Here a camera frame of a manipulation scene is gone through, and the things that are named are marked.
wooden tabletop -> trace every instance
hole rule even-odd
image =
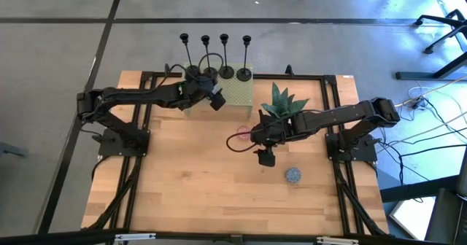
[[[138,88],[140,71],[123,71],[119,88]],[[352,76],[337,76],[341,105],[358,102]],[[167,79],[166,84],[178,79]],[[274,149],[276,165],[258,165],[251,151],[235,153],[225,146],[228,136],[246,125],[258,124],[260,104],[271,103],[271,84],[289,89],[295,100],[310,98],[305,109],[323,109],[320,83],[308,80],[254,81],[253,111],[244,121],[191,120],[178,109],[153,106],[149,129],[150,148],[143,158],[136,192],[132,230],[183,233],[245,233],[287,235],[342,234],[336,183],[325,149],[322,129],[303,141]],[[331,88],[328,94],[332,98]],[[116,106],[112,112],[131,121],[133,106]],[[232,147],[242,149],[249,141],[234,139]],[[96,171],[82,226],[96,221],[115,195],[122,157],[111,157]],[[371,218],[388,231],[374,170],[354,162],[360,202]],[[288,168],[297,167],[298,184],[285,179]],[[123,224],[126,200],[120,209]],[[347,211],[351,230],[355,223],[350,202]]]

gray ball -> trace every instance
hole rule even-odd
[[[285,178],[290,183],[298,183],[301,179],[301,172],[298,168],[289,168],[285,172]]]

gray floor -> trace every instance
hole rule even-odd
[[[465,10],[465,3],[449,0],[446,6]],[[0,0],[0,17],[105,18],[112,0]],[[436,0],[121,0],[118,18],[417,18],[442,15]],[[0,25],[0,141],[25,147],[30,155],[0,158],[0,236],[34,232],[36,219],[58,162],[75,111],[74,98],[83,88],[103,25]],[[351,74],[360,99],[382,96],[399,103],[407,99],[413,81],[397,81],[396,71],[436,71],[462,51],[449,39],[432,55],[424,47],[449,31],[436,24],[413,28],[371,25],[297,24],[121,24],[113,25],[96,88],[117,84],[122,70],[160,71],[164,63],[186,61],[178,40],[192,36],[190,51],[199,58],[204,48],[198,40],[209,34],[231,36],[230,62],[242,61],[241,37],[249,34],[249,62],[256,72],[282,73],[291,64],[300,74]],[[211,51],[220,52],[213,41]],[[444,82],[421,82],[437,87]],[[466,85],[445,90],[459,100]],[[451,98],[430,95],[445,120],[459,115]],[[404,117],[410,113],[404,110]],[[387,129],[389,140],[400,139],[440,122],[429,112],[417,112],[415,121],[402,121]],[[453,123],[466,126],[463,120]],[[445,132],[445,128],[431,135]],[[415,146],[399,144],[401,153],[459,144],[456,136]],[[90,187],[90,170],[98,145],[88,134],[80,135],[51,231],[77,230]],[[405,164],[429,179],[456,174],[462,148],[407,157]],[[398,165],[387,153],[379,168],[398,178]],[[410,171],[406,183],[423,179]]]

potted plant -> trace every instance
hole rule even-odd
[[[280,93],[275,82],[272,82],[272,105],[261,104],[272,117],[281,118],[300,112],[309,99],[293,101],[295,95],[288,95],[288,88]]]

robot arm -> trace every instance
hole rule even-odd
[[[266,147],[255,152],[258,154],[259,163],[264,166],[274,166],[272,147],[306,139],[322,128],[356,120],[361,121],[353,128],[344,129],[336,134],[336,140],[332,142],[338,151],[351,152],[359,144],[360,139],[372,130],[393,127],[400,117],[393,102],[385,98],[361,101],[356,105],[318,113],[305,110],[281,119],[264,115],[260,110],[260,123],[252,129],[250,140]]]
[[[114,87],[92,90],[77,95],[77,115],[83,124],[98,122],[107,129],[103,136],[93,136],[101,144],[99,154],[143,156],[147,152],[149,131],[138,129],[131,122],[123,122],[110,112],[117,105],[156,104],[163,108],[184,110],[208,98],[214,110],[225,99],[217,80],[208,74],[187,73],[185,80],[159,85],[151,90],[119,89]]]

